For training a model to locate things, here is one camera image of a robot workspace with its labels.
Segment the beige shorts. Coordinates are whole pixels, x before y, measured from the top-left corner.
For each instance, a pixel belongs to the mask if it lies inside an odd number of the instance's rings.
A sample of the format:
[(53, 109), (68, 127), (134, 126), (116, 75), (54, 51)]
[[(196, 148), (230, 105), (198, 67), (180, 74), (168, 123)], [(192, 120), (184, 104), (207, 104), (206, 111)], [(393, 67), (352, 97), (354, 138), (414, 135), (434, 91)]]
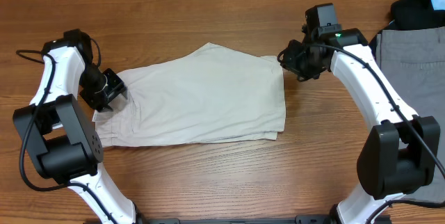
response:
[(284, 130), (284, 75), (274, 56), (207, 43), (119, 76), (127, 96), (93, 116), (105, 147), (275, 140)]

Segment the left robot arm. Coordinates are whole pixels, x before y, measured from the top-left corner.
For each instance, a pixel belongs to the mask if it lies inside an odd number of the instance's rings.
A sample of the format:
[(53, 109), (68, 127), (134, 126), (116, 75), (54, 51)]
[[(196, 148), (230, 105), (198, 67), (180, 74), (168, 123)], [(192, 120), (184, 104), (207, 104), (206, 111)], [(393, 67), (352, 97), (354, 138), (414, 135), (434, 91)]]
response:
[(146, 223), (137, 206), (115, 185), (104, 167), (100, 138), (79, 106), (81, 97), (98, 111), (127, 95), (123, 80), (101, 71), (97, 42), (73, 29), (46, 42), (38, 52), (44, 65), (37, 93), (15, 110), (13, 123), (22, 140), (19, 173), (34, 191), (68, 188), (96, 213), (100, 223)]

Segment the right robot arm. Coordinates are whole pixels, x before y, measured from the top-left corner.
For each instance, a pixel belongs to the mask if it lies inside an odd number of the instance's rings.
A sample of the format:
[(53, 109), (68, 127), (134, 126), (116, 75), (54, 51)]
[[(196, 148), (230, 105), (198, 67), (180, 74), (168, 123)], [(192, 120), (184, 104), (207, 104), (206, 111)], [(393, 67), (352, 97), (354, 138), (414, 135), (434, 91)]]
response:
[(331, 3), (305, 12), (302, 41), (291, 40), (277, 60), (299, 82), (333, 73), (353, 98), (369, 129), (357, 160), (359, 184), (328, 214), (299, 215), (297, 223), (390, 223), (383, 211), (395, 204), (429, 209), (443, 202), (407, 199), (444, 172), (437, 158), (441, 129), (432, 116), (421, 117), (384, 76), (357, 28), (343, 29)]

